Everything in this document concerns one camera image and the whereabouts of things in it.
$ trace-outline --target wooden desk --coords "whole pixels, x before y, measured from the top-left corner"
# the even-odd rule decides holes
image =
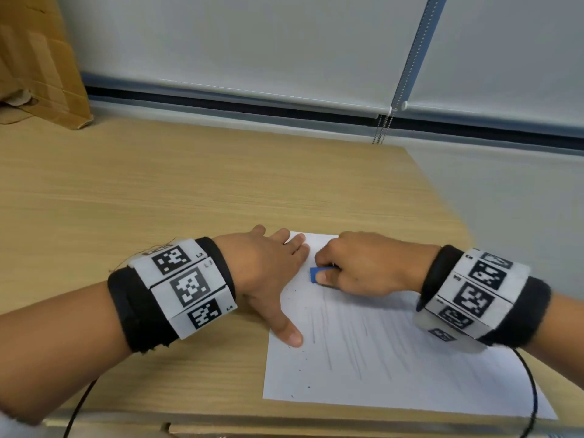
[[[470,246],[401,148],[119,118],[78,132],[35,118],[0,127],[0,312],[104,280],[124,258],[174,237],[256,223]],[[351,436],[513,433],[525,423],[262,399],[267,335],[241,308],[133,356],[100,378],[79,420]],[[582,391],[531,363],[559,423],[584,427]],[[54,418],[68,417],[73,402]]]

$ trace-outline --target black fabric strap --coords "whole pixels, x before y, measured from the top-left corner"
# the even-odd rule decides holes
[[[434,295],[438,293],[442,284],[450,275],[450,272],[458,263],[463,256],[464,252],[447,244],[444,246],[434,258],[428,275],[424,280],[422,285],[422,291],[420,292],[420,298],[416,304],[416,310],[419,312],[426,307],[426,304],[430,302]]]
[[[195,241],[197,244],[199,244],[199,246],[201,246],[201,249],[204,250],[207,255],[213,259],[213,261],[215,261],[215,265],[217,266],[217,269],[219,269],[219,273],[223,276],[227,287],[229,287],[231,290],[231,295],[235,301],[235,284],[233,283],[231,272],[229,272],[229,267],[223,258],[221,250],[219,250],[215,242],[207,236],[197,238]]]
[[[168,346],[178,338],[134,269],[124,267],[113,272],[107,287],[132,352],[146,353],[158,345]]]
[[[551,288],[544,281],[529,277],[515,304],[499,326],[479,341],[515,348],[531,341],[545,316],[551,300]]]

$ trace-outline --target sheet of paper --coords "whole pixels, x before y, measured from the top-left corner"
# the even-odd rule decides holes
[[[312,284],[314,253],[334,236],[306,235],[310,257],[281,296],[304,344],[294,349],[270,334],[264,398],[529,416],[529,379],[511,350],[457,352],[420,331],[413,292],[369,299]],[[539,404],[539,418],[556,418],[541,391]]]

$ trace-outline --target person's left hand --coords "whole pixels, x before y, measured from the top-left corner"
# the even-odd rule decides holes
[[[266,228],[257,225],[250,232],[220,235],[213,241],[227,262],[237,296],[246,298],[284,343],[300,347],[302,334],[282,312],[280,294],[306,261],[310,248],[303,244],[303,234],[287,243],[288,229],[268,237],[265,233]]]

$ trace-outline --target wristband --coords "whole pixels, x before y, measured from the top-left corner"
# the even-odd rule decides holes
[[[107,284],[134,352],[168,346],[237,308],[227,264],[207,237],[132,257]]]
[[[458,257],[448,272],[444,265]],[[415,324],[468,352],[493,344],[519,347],[535,334],[551,289],[528,266],[488,252],[445,246],[430,267]]]

